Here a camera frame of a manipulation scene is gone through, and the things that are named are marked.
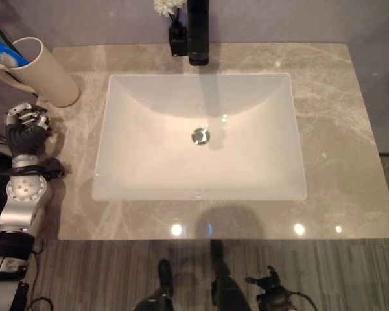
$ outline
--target white sink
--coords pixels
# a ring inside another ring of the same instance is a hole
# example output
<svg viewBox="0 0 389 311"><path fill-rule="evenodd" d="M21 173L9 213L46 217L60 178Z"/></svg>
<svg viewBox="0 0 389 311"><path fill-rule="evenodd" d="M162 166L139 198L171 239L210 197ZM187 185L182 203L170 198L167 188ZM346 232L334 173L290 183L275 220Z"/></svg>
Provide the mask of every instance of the white sink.
<svg viewBox="0 0 389 311"><path fill-rule="evenodd" d="M307 195L288 74L111 75L105 109L94 200Z"/></svg>

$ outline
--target gray marble countertop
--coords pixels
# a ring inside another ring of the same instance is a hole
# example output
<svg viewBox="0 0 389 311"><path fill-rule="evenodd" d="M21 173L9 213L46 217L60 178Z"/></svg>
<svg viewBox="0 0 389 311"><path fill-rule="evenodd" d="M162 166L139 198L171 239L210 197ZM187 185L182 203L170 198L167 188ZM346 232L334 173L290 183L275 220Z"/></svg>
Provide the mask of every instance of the gray marble countertop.
<svg viewBox="0 0 389 311"><path fill-rule="evenodd" d="M389 238L389 193L348 48L343 44L211 45L207 73L290 73L307 178L305 201L95 202L91 187L113 73L198 73L168 45L58 47L80 99L50 110L47 154L67 169L43 234L68 240ZM183 227L180 236L171 227ZM305 228L297 235L296 224Z"/></svg>

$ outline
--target wooden floor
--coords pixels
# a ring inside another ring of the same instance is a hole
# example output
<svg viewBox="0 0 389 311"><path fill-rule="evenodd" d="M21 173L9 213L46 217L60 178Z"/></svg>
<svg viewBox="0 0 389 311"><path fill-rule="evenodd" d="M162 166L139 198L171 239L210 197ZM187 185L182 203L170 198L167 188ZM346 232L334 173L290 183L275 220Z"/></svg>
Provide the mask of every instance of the wooden floor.
<svg viewBox="0 0 389 311"><path fill-rule="evenodd" d="M389 157L382 157L389 185ZM283 285L310 295L319 310L389 311L389 240L267 241L225 240L226 262L258 310L258 288L246 276L277 268ZM55 310L131 310L158 286L157 262L169 259L175 278L174 307L214 310L209 242L48 242L39 257L34 296L50 297ZM35 269L29 269L31 283ZM300 311L311 307L300 299ZM35 310L48 310L45 303Z"/></svg>

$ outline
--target drain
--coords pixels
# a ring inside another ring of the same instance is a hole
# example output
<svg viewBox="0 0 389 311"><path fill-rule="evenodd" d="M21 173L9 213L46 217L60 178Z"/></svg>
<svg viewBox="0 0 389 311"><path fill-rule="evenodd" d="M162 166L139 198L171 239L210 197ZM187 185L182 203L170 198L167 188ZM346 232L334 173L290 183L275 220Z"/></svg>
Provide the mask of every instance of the drain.
<svg viewBox="0 0 389 311"><path fill-rule="evenodd" d="M210 133L207 128L197 128L192 133L192 141L194 144L202 146L210 139Z"/></svg>

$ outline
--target cup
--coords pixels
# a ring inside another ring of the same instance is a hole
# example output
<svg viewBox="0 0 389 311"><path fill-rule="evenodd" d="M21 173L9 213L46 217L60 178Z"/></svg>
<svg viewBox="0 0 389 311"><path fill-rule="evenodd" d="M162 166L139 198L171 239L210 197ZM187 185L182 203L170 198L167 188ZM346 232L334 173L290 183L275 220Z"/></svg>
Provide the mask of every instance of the cup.
<svg viewBox="0 0 389 311"><path fill-rule="evenodd" d="M80 94L78 85L42 41L26 37L16 40L13 45L30 63L17 68L7 68L0 64L2 81L16 89L39 94L54 106L65 107L74 103ZM20 79L22 83L7 73Z"/></svg>

